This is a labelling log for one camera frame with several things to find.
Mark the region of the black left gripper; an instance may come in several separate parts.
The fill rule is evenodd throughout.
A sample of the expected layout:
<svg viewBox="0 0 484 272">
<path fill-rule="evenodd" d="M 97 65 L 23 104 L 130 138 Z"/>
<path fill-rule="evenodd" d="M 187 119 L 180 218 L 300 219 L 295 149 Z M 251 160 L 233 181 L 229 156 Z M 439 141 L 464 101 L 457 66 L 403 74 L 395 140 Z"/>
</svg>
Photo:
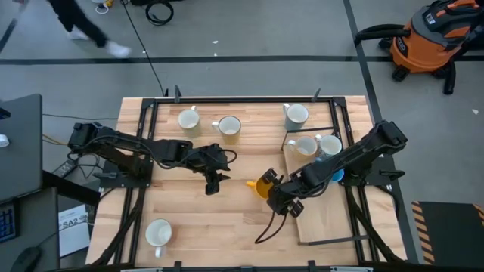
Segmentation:
<svg viewBox="0 0 484 272">
<path fill-rule="evenodd" d="M 212 167 L 206 168 L 204 177 L 206 179 L 205 194 L 207 196 L 218 193 L 219 183 L 230 178 L 230 176 L 223 173 L 217 173 Z"/>
</svg>

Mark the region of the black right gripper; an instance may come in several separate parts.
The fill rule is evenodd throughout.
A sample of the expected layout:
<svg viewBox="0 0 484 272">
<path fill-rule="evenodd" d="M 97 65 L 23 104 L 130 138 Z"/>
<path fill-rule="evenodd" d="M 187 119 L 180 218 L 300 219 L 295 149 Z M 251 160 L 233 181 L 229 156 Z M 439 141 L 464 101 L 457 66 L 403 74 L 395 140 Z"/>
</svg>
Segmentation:
<svg viewBox="0 0 484 272">
<path fill-rule="evenodd" d="M 296 198 L 302 196 L 301 183 L 298 178 L 291 177 L 289 181 L 283 182 L 284 176 L 278 178 L 276 171 L 270 168 L 262 175 L 265 185 L 268 185 L 267 204 L 277 215 L 290 214 L 293 218 L 299 217 L 304 206 Z"/>
</svg>

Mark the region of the yellow faceted mug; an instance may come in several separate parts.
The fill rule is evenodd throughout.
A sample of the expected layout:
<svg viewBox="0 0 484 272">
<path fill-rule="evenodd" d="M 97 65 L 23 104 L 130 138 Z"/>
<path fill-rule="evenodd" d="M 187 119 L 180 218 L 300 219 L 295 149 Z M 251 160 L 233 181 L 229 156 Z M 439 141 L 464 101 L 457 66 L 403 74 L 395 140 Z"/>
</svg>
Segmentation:
<svg viewBox="0 0 484 272">
<path fill-rule="evenodd" d="M 273 183 L 266 178 L 259 178 L 256 181 L 248 181 L 246 182 L 246 185 L 251 187 L 262 199 L 268 199 L 268 192 L 273 187 Z"/>
</svg>

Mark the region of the yellow dotted mug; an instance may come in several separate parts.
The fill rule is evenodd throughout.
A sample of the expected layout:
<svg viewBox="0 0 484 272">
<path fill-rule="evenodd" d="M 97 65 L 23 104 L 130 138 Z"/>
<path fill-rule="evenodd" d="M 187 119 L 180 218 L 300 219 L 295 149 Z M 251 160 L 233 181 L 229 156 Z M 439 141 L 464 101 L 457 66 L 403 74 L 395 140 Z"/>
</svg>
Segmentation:
<svg viewBox="0 0 484 272">
<path fill-rule="evenodd" d="M 289 140 L 287 147 L 298 160 L 312 158 L 318 150 L 317 141 L 309 136 L 302 136 L 297 140 Z"/>
</svg>

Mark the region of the olive green mug white handle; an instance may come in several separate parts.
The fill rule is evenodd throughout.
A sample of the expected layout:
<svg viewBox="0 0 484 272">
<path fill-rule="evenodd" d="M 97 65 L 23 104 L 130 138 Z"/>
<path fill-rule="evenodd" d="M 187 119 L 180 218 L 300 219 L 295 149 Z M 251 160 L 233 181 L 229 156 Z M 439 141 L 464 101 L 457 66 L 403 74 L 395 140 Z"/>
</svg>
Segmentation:
<svg viewBox="0 0 484 272">
<path fill-rule="evenodd" d="M 196 138 L 201 134 L 200 115 L 197 107 L 192 106 L 178 115 L 178 124 L 187 137 Z"/>
</svg>

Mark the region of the blue patterned white mug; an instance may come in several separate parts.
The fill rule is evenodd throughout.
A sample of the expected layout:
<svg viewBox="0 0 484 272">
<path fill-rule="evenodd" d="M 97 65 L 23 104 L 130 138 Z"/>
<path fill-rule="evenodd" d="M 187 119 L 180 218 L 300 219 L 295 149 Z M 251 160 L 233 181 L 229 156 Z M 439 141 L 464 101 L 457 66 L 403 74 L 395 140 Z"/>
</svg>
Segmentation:
<svg viewBox="0 0 484 272">
<path fill-rule="evenodd" d="M 337 155 L 342 149 L 343 144 L 339 138 L 332 134 L 321 136 L 317 134 L 314 136 L 317 143 L 316 156 L 321 159 L 327 159 L 331 156 Z"/>
</svg>

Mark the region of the large white mug brown rim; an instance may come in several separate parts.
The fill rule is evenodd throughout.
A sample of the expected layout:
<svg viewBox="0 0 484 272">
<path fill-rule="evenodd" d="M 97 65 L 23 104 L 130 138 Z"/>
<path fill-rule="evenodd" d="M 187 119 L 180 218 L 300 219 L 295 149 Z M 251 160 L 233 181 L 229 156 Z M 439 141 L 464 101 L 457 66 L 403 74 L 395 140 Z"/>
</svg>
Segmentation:
<svg viewBox="0 0 484 272">
<path fill-rule="evenodd" d="M 155 248 L 155 257 L 161 258 L 166 253 L 166 247 L 172 238 L 172 225 L 166 219 L 152 221 L 145 231 L 145 239 Z"/>
</svg>

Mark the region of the black power adapter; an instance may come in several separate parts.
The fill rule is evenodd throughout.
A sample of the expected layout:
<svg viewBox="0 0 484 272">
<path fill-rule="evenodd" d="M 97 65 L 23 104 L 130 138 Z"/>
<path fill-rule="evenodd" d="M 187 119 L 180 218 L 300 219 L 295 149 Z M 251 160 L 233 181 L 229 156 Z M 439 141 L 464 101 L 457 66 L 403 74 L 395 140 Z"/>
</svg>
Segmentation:
<svg viewBox="0 0 484 272">
<path fill-rule="evenodd" d="M 63 164 L 58 166 L 53 172 L 53 175 L 56 175 L 60 178 L 67 177 L 73 170 L 75 170 L 77 164 L 74 160 L 68 159 Z"/>
</svg>

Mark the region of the white printed paper sheet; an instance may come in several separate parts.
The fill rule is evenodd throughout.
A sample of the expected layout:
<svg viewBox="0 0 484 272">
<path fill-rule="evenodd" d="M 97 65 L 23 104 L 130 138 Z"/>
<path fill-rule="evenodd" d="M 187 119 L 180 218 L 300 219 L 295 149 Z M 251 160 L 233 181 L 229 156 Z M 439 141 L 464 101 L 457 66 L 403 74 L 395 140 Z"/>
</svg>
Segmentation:
<svg viewBox="0 0 484 272">
<path fill-rule="evenodd" d="M 85 205 L 59 212 L 58 225 L 60 257 L 89 246 L 89 223 Z"/>
</svg>

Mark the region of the black hazard striped mat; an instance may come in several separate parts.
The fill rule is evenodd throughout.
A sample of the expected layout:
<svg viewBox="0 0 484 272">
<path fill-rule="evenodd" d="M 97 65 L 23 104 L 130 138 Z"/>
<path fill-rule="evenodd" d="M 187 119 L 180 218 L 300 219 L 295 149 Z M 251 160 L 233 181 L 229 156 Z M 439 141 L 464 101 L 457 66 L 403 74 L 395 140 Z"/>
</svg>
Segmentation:
<svg viewBox="0 0 484 272">
<path fill-rule="evenodd" d="M 484 208 L 413 201 L 411 209 L 425 264 L 484 269 Z"/>
</svg>

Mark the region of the orange shop vacuum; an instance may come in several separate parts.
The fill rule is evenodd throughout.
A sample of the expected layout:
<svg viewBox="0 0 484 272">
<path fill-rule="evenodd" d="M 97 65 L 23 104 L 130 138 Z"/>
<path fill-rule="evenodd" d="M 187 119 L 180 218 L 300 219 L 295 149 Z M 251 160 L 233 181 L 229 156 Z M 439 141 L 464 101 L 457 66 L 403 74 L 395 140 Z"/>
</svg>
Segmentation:
<svg viewBox="0 0 484 272">
<path fill-rule="evenodd" d="M 434 0 L 405 24 L 383 24 L 379 46 L 388 49 L 396 65 L 397 82 L 411 73 L 444 79 L 443 93 L 454 93 L 455 59 L 472 39 L 484 34 L 484 0 Z"/>
</svg>

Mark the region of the black computer mouse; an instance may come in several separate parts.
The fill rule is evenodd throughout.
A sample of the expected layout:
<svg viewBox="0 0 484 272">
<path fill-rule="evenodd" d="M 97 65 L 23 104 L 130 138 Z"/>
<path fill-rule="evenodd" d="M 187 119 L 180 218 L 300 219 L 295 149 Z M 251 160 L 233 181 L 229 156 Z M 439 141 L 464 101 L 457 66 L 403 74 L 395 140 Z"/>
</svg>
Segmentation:
<svg viewBox="0 0 484 272">
<path fill-rule="evenodd" d="M 10 272 L 33 272 L 42 256 L 39 246 L 24 249 L 11 266 Z"/>
</svg>

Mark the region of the person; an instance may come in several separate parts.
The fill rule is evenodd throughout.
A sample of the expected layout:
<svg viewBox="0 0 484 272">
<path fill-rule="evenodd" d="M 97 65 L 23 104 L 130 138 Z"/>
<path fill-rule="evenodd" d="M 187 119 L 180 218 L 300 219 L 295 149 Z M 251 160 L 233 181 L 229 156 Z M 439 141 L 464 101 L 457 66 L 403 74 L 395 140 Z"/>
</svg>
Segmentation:
<svg viewBox="0 0 484 272">
<path fill-rule="evenodd" d="M 93 41 L 115 58 L 125 59 L 131 48 L 109 39 L 101 29 L 87 18 L 76 0 L 46 0 L 56 13 L 58 20 L 72 40 Z"/>
</svg>

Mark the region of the black keyboard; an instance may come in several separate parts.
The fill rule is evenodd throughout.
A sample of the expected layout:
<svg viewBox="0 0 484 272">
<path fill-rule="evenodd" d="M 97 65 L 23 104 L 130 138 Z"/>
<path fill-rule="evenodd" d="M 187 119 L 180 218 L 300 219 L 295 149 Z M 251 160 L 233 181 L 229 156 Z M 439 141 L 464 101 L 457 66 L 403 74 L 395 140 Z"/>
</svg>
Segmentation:
<svg viewBox="0 0 484 272">
<path fill-rule="evenodd" d="M 20 234 L 17 200 L 0 204 L 0 243 L 12 240 Z"/>
</svg>

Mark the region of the black table frame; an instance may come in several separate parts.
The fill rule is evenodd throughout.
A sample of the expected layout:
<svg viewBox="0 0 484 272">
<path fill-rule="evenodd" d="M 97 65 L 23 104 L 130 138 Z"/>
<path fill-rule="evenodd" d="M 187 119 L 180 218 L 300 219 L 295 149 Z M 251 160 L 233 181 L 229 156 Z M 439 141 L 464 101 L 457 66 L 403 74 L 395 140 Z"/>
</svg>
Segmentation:
<svg viewBox="0 0 484 272">
<path fill-rule="evenodd" d="M 230 166 L 220 191 L 205 194 L 205 180 L 182 168 L 154 169 L 154 179 L 144 198 L 140 228 L 164 218 L 171 223 L 174 236 L 166 254 L 156 258 L 147 240 L 138 239 L 135 263 L 139 267 L 178 268 L 183 271 L 204 267 L 214 272 L 260 272 L 326 265 L 353 265 L 358 259 L 349 239 L 301 243 L 295 218 L 273 218 L 271 209 L 246 182 L 273 168 L 287 174 L 281 145 L 286 141 L 282 106 L 290 97 L 184 97 L 179 103 L 163 100 L 157 110 L 144 105 L 141 98 L 123 99 L 117 128 L 135 134 L 141 113 L 155 126 L 144 134 L 155 139 L 183 138 L 177 118 L 182 110 L 196 106 L 202 133 L 196 146 L 220 142 L 212 122 L 236 116 L 242 123 L 240 140 L 232 147 L 238 158 Z"/>
</svg>

